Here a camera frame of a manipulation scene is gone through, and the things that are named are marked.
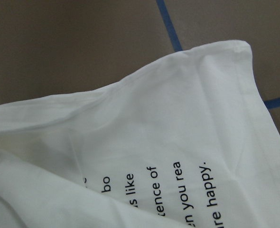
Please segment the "white long-sleeve printed shirt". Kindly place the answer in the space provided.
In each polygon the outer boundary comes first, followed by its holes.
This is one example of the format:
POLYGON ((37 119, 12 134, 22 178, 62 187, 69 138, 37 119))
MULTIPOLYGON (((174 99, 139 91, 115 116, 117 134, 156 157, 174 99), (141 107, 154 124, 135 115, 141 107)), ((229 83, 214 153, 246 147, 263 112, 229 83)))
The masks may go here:
POLYGON ((0 228, 280 228, 280 135, 250 45, 0 105, 0 228))

